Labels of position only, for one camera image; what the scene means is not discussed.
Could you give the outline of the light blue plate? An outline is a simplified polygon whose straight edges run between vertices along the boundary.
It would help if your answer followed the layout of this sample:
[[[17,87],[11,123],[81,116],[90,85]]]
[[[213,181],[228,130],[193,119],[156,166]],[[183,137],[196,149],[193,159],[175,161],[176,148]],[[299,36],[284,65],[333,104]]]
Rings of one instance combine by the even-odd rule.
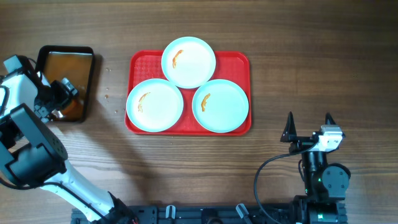
[[[243,89],[225,79],[211,80],[192,98],[192,112],[200,126],[213,133],[238,129],[249,114],[249,100]]]
[[[140,82],[128,94],[128,120],[138,129],[159,133],[171,128],[183,112],[181,91],[169,81],[152,78]]]
[[[213,49],[197,37],[175,39],[162,53],[161,68],[175,86],[194,89],[211,79],[216,68]]]

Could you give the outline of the light blue plate top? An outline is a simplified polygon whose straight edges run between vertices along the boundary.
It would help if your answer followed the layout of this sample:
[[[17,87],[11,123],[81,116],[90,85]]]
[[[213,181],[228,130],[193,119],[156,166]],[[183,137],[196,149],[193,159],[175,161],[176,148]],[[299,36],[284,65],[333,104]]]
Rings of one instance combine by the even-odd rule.
[[[211,79],[216,68],[213,49],[197,37],[175,39],[162,53],[161,68],[175,86],[194,89]]]

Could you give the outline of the orange green sponge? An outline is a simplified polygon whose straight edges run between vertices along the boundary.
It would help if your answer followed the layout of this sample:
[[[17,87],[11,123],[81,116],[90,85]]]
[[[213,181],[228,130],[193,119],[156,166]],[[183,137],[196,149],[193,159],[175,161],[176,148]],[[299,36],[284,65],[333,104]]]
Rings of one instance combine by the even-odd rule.
[[[63,115],[70,114],[70,113],[72,113],[74,110],[76,110],[76,107],[77,107],[77,106],[78,106],[77,100],[71,100],[70,104],[67,105],[67,106],[66,106],[64,109],[62,109],[60,112],[61,112]]]

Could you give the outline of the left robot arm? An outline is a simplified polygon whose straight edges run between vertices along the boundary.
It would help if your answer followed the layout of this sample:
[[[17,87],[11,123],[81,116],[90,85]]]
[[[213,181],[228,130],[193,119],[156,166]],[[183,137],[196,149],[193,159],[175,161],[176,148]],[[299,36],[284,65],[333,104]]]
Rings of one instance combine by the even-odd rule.
[[[1,184],[15,190],[40,188],[63,198],[89,223],[138,223],[133,211],[82,176],[67,150],[46,126],[53,111],[68,107],[79,91],[64,78],[48,83],[29,58],[4,61],[1,77]]]

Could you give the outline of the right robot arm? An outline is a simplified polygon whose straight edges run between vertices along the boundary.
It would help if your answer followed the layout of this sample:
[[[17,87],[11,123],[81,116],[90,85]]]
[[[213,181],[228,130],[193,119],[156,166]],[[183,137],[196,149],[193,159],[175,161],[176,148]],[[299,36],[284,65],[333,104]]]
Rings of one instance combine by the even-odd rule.
[[[345,134],[330,113],[325,124],[310,137],[298,136],[292,113],[282,133],[281,142],[289,142],[289,154],[301,155],[305,195],[296,195],[289,205],[291,223],[348,222],[345,205],[351,172],[339,163],[328,163],[326,156],[339,148]]]

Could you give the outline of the red plastic tray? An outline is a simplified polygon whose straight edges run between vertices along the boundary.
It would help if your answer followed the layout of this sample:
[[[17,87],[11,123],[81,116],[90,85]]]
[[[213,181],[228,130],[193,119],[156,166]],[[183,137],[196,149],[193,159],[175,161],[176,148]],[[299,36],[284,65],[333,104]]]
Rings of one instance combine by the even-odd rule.
[[[162,50],[140,50],[130,60],[127,93],[140,82],[151,78],[164,79],[161,68]],[[216,51],[216,68],[212,79],[225,79],[239,85],[251,101],[251,74],[248,58],[237,51]],[[194,118],[192,98],[195,89],[180,90],[184,100],[181,118],[171,128],[160,132],[160,135],[179,136],[216,136],[217,134],[203,128]]]

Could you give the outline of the black water basin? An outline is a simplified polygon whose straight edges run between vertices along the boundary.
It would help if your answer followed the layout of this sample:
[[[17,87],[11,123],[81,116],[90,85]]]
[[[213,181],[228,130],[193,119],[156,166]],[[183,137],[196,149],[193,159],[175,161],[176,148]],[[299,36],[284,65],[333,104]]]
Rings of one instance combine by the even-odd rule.
[[[45,45],[39,50],[36,71],[44,74],[45,81],[69,81],[78,90],[78,106],[70,114],[54,113],[55,121],[82,122],[86,117],[91,80],[95,69],[95,55],[90,47]]]

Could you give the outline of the black mounting rail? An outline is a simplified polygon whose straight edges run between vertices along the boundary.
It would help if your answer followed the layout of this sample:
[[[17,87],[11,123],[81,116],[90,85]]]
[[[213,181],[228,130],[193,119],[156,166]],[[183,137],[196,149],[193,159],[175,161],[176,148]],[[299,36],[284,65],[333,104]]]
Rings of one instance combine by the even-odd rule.
[[[345,204],[309,205],[302,213],[287,203],[265,204],[267,214],[259,207],[247,206],[245,215],[235,206],[129,208],[136,215],[137,223],[348,223]]]

